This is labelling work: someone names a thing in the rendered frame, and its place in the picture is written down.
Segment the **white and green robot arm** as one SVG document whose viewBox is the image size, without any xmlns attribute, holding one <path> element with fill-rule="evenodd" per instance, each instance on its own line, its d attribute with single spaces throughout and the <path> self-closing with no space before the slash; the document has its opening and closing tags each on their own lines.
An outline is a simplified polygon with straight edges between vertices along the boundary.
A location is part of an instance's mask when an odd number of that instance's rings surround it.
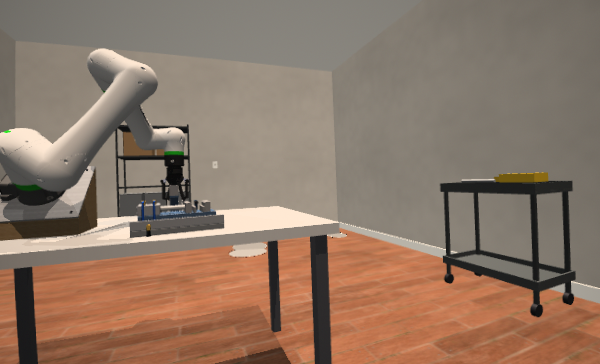
<svg viewBox="0 0 600 364">
<path fill-rule="evenodd" d="M 87 66 L 104 94 L 55 143 L 26 128 L 0 133 L 0 163 L 6 172 L 0 180 L 2 201 L 17 198 L 38 206 L 58 199 L 78 183 L 124 120 L 139 148 L 163 149 L 166 167 L 184 166 L 184 133 L 177 128 L 153 129 L 141 107 L 157 89 L 154 71 L 107 49 L 93 51 Z"/>
</svg>

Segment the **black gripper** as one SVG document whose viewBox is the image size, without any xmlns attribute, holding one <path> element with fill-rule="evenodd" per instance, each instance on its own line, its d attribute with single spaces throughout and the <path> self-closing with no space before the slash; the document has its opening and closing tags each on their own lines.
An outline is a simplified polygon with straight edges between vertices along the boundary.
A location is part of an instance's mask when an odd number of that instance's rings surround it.
<svg viewBox="0 0 600 364">
<path fill-rule="evenodd" d="M 185 182 L 185 197 L 184 197 L 184 193 L 183 193 L 183 190 L 181 187 L 182 180 L 184 180 L 184 182 Z M 166 179 L 163 179 L 160 181 L 162 184 L 162 199 L 166 200 L 166 206 L 170 206 L 169 189 L 168 189 L 168 193 L 167 193 L 167 197 L 166 197 L 166 187 L 165 187 L 166 181 L 169 183 L 169 185 L 178 185 L 179 192 L 180 192 L 180 195 L 182 198 L 181 202 L 182 202 L 182 205 L 184 205 L 185 199 L 189 197 L 189 195 L 188 195 L 189 179 L 186 179 L 183 177 L 183 168 L 182 167 L 168 167 Z"/>
</svg>

